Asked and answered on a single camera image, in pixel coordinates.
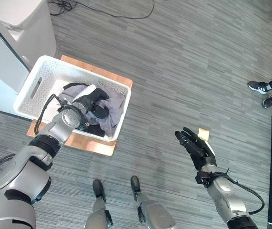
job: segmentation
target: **gray cloth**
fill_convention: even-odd
[[[64,90],[59,94],[58,98],[62,101],[67,100],[69,103],[72,103],[74,98],[81,93],[86,88],[85,85],[72,86]]]
[[[113,136],[116,130],[116,126],[120,121],[121,115],[123,114],[124,96],[103,85],[96,84],[96,87],[101,88],[110,97],[107,100],[100,100],[99,102],[99,106],[103,108],[108,108],[109,115],[107,118],[100,119],[94,116],[94,114],[89,111],[87,114],[84,114],[84,116],[87,118],[90,125],[100,124],[100,127],[102,130],[105,131],[105,134],[108,137],[111,137]],[[74,97],[77,96],[85,88],[85,85],[77,85],[67,88],[61,94],[59,94],[59,99],[64,100],[66,98],[68,102],[72,103]]]

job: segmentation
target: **wooden board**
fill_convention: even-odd
[[[96,66],[93,66],[91,64],[88,64],[88,63],[85,63],[82,61],[78,61],[78,60],[73,59],[68,56],[63,55],[61,57],[61,60],[65,61],[67,63],[74,64],[78,67],[84,68],[86,70],[89,70],[93,73],[105,76],[109,79],[115,80],[115,81],[120,82],[122,84],[125,84],[130,88],[132,87],[132,80],[127,79],[123,76],[111,73],[111,72],[106,71],[104,69],[98,68]],[[29,127],[29,130],[27,132],[28,136],[32,136],[32,137],[35,136],[34,127],[35,127],[36,121],[37,120],[35,120],[35,119],[32,121],[32,123]],[[39,130],[42,130],[45,125],[46,125],[45,123],[41,123]],[[105,142],[105,141],[95,139],[92,137],[80,135],[77,133],[72,133],[70,135],[69,139],[67,140],[67,142],[65,143],[65,145],[71,146],[71,147],[74,147],[77,149],[88,150],[88,151],[92,151],[95,153],[111,156],[114,151],[116,142],[117,142],[117,140],[112,141],[112,142]]]

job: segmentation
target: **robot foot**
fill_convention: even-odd
[[[140,189],[139,179],[136,176],[131,177],[131,189],[132,189],[132,192],[134,194],[134,199],[135,199],[135,201],[137,201],[136,193],[140,192],[141,189]]]
[[[104,194],[104,188],[102,185],[102,182],[98,179],[94,180],[92,183],[93,192],[96,195],[97,198],[102,197],[104,202],[106,202],[105,194]]]

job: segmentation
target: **robot leg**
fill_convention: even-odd
[[[109,229],[112,227],[111,215],[105,206],[105,195],[100,180],[95,180],[92,184],[96,195],[96,201],[93,204],[92,213],[89,215],[85,229]]]
[[[139,203],[138,216],[141,224],[147,224],[149,229],[174,229],[175,220],[169,212],[155,200],[150,200],[140,189],[136,176],[131,177],[131,188],[135,200]]]

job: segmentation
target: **sneaker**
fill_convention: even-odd
[[[102,182],[98,179],[94,180],[92,183],[93,192],[96,195],[96,198],[102,197],[105,202],[105,194]]]
[[[132,189],[132,192],[134,194],[134,199],[135,199],[135,201],[137,201],[136,193],[140,192],[141,189],[140,189],[139,179],[136,176],[131,177],[131,189]]]
[[[266,109],[270,108],[270,107],[272,106],[272,95],[269,96],[268,99],[263,100],[263,101],[262,101],[262,105],[263,105],[263,107],[266,108]]]
[[[258,91],[261,94],[267,94],[268,92],[267,90],[268,84],[265,82],[249,81],[247,85],[251,90]]]

